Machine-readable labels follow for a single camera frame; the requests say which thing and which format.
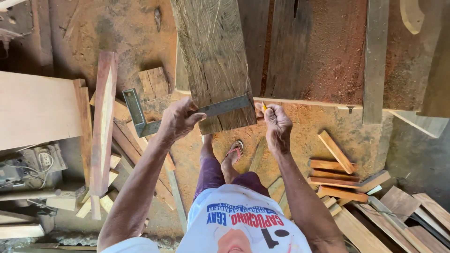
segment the hand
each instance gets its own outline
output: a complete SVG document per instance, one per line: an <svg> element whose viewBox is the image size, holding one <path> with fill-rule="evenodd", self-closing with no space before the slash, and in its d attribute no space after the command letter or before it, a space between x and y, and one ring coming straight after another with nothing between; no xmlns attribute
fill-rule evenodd
<svg viewBox="0 0 450 253"><path fill-rule="evenodd" d="M195 111L198 106L194 104L191 97L184 97L183 99L171 103L171 105L164 110L162 115L161 125L156 137L169 147L185 137L194 129L197 122L206 118L205 113L194 113L188 117L188 111Z"/></svg>
<svg viewBox="0 0 450 253"><path fill-rule="evenodd" d="M260 110L256 113L258 117L264 117L267 125L267 145L273 154L287 154L291 151L291 130L292 121L286 115L283 107L276 104L267 105L267 110L261 103L255 103L255 107Z"/></svg>

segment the flip-flop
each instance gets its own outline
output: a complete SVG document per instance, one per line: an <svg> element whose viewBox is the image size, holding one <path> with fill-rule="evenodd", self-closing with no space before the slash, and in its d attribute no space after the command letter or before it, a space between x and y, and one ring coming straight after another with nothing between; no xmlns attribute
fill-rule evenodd
<svg viewBox="0 0 450 253"><path fill-rule="evenodd" d="M244 152L244 144L243 144L240 140L235 141L231 146L233 146L236 142L237 142L239 145L241 145L241 147L242 147L242 152ZM234 162L234 163L237 163L237 162L241 159L241 155L242 155L242 154L241 154L241 151L239 150L239 147L228 150L228 152L226 153L226 156L225 156L225 157L228 157L228 154L230 154L230 153L232 153L232 152L234 152L234 151L236 151L236 153L238 154L238 160L237 160L236 162Z"/></svg>

